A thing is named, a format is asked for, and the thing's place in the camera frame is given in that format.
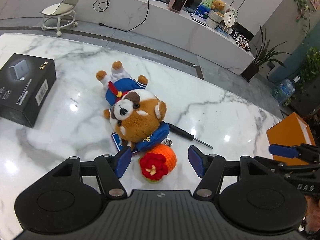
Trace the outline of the person's right hand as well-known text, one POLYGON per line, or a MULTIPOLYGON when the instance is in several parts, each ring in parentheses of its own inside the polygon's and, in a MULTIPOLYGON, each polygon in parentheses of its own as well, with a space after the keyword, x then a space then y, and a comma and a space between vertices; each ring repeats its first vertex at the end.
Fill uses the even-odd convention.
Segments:
POLYGON ((320 208, 319 201, 311 196, 305 196, 308 209, 306 212, 306 223, 309 231, 317 232, 320 228, 320 208))

